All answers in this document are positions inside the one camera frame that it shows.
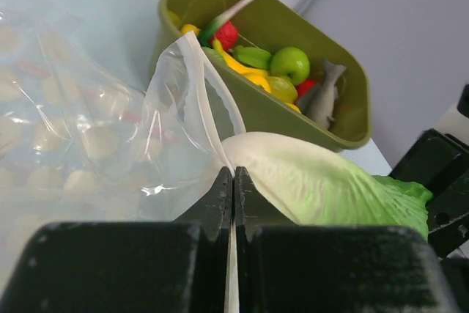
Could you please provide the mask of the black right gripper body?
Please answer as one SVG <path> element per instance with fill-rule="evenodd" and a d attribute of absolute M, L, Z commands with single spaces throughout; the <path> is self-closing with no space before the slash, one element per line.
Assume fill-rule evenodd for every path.
<path fill-rule="evenodd" d="M 468 241 L 468 85 L 436 126 L 425 130 L 391 171 L 401 181 L 432 192 L 427 203 L 428 241 L 442 259 L 454 291 L 468 290 L 468 259 L 453 257 Z"/>

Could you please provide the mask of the clear white-dotted zip bag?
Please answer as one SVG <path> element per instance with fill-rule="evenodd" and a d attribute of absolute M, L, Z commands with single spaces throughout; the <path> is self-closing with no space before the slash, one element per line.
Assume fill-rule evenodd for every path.
<path fill-rule="evenodd" d="M 1 296 L 29 238 L 59 222 L 170 222 L 204 196 L 240 111 L 194 34 L 145 92 L 34 16 L 1 14 Z"/>

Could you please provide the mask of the green toy lettuce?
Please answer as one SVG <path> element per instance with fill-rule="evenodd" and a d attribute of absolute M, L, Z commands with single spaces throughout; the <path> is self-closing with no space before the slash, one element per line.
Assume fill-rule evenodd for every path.
<path fill-rule="evenodd" d="M 242 133 L 222 147 L 230 164 L 246 168 L 258 192 L 296 224 L 401 226 L 428 238 L 433 194 L 419 183 L 371 175 L 324 147 L 275 133 Z"/>

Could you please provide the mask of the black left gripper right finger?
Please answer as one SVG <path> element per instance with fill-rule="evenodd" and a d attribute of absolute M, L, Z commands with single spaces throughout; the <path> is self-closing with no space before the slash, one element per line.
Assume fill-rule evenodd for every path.
<path fill-rule="evenodd" d="M 298 226 L 234 177 L 242 312 L 456 312 L 426 241 L 406 227 Z"/>

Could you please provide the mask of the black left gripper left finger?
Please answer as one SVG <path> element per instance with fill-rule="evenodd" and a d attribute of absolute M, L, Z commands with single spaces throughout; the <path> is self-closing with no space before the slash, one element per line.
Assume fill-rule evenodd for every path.
<path fill-rule="evenodd" d="M 222 312 L 232 175 L 170 222 L 59 222 L 28 240 L 3 312 Z"/>

